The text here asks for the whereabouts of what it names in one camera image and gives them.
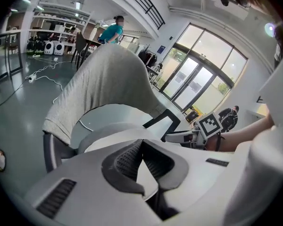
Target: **glass door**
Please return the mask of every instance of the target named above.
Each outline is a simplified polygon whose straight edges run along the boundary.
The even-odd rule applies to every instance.
[[[170,100],[172,100],[173,97],[176,95],[176,92],[185,84],[191,74],[195,72],[197,66],[197,62],[195,62],[191,58],[187,58],[182,67],[175,74],[174,78],[168,83],[166,88],[163,90],[163,94],[165,94]]]
[[[185,88],[173,98],[174,105],[183,110],[209,82],[212,76],[213,74],[210,71],[202,67],[194,78],[187,81]]]

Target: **table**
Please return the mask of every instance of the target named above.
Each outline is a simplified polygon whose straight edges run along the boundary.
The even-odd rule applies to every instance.
[[[101,43],[93,41],[93,40],[88,40],[88,39],[85,39],[85,40],[87,42],[87,46],[86,46],[86,49],[85,49],[85,52],[84,52],[84,55],[83,55],[83,58],[82,58],[80,66],[84,62],[84,59],[86,57],[86,54],[87,54],[87,51],[88,51],[88,48],[89,48],[90,45],[93,45],[93,46],[101,46],[102,45]]]
[[[159,75],[159,73],[155,70],[152,70],[150,67],[146,66],[148,72],[153,73],[155,78],[151,78],[150,84],[153,85],[155,79],[157,78],[157,76]]]
[[[10,39],[10,36],[16,36],[16,44],[17,44],[17,49],[18,49],[18,58],[19,58],[19,64],[20,66],[16,69],[13,69],[11,70],[10,69],[10,61],[9,61],[9,48],[10,48],[10,42],[9,42],[9,39]],[[23,68],[23,65],[22,65],[22,58],[21,58],[21,48],[20,48],[20,35],[21,35],[21,30],[10,30],[10,31],[6,31],[6,32],[3,32],[3,33],[0,33],[0,38],[2,37],[7,37],[5,39],[5,45],[4,45],[4,60],[5,60],[5,67],[6,67],[6,49],[8,49],[8,70],[1,74],[0,75],[0,79],[5,77],[5,76],[12,76],[13,73],[21,70]]]

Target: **ceiling light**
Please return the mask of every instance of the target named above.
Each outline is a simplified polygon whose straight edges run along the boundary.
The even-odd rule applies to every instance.
[[[22,0],[22,1],[30,4],[30,0]]]
[[[75,8],[80,9],[81,3],[80,2],[75,2]]]
[[[275,36],[275,25],[273,25],[272,23],[265,24],[264,30],[269,37]]]

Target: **shelf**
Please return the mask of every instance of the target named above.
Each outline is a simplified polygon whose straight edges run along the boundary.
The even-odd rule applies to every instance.
[[[66,18],[60,18],[60,17],[50,17],[50,16],[33,16],[33,18],[41,18],[44,20],[50,20],[50,21],[61,21],[67,24],[73,24],[73,25],[80,25],[82,27],[84,27],[84,24],[81,24],[79,22],[76,21],[72,21],[70,19],[66,19]]]
[[[55,4],[55,3],[49,3],[49,2],[39,2],[39,5],[44,9],[44,11],[47,10],[52,10],[52,11],[58,11],[60,13],[65,13],[65,14],[78,14],[81,15],[85,18],[88,18],[91,14],[82,10],[78,10],[76,8],[72,8],[69,6],[64,6],[60,4]]]
[[[73,33],[69,33],[69,32],[59,32],[59,31],[54,31],[54,30],[46,30],[46,29],[30,29],[30,32],[50,32],[50,33],[61,33],[61,34],[66,34],[66,35],[71,35],[71,36],[76,36]]]

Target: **person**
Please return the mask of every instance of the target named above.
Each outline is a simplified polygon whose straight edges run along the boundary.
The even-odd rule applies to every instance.
[[[219,121],[223,126],[221,132],[230,131],[235,127],[238,121],[238,115],[237,115],[238,111],[239,111],[239,106],[235,105],[232,109],[227,108],[219,113]]]
[[[100,36],[100,43],[118,43],[119,37],[123,34],[124,17],[117,16],[115,22],[115,25],[109,26]]]
[[[275,9],[270,4],[265,3],[265,0],[249,0],[252,5],[260,8],[262,11],[270,14],[276,20],[275,39],[277,41],[276,55],[275,55],[275,68],[279,65],[283,58],[283,14],[282,21],[279,21],[279,15],[275,13]],[[225,132],[219,135],[210,137],[206,144],[206,150],[221,151],[221,152],[234,152],[237,146],[246,141],[252,141],[259,133],[264,130],[270,129],[274,126],[274,121],[270,115],[234,132]]]

